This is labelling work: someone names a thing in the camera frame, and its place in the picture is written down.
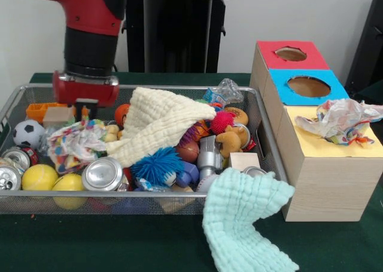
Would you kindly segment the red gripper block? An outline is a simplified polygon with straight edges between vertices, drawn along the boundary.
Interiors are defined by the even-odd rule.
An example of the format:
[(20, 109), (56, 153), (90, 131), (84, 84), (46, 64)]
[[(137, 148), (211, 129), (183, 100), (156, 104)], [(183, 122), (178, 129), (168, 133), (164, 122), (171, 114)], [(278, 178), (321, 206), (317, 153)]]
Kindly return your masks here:
[(56, 102), (75, 104), (76, 122), (82, 120), (82, 103), (88, 103), (89, 119), (93, 120), (96, 118), (98, 106), (112, 106), (119, 94), (119, 80), (115, 76), (97, 80), (54, 71), (52, 81)]

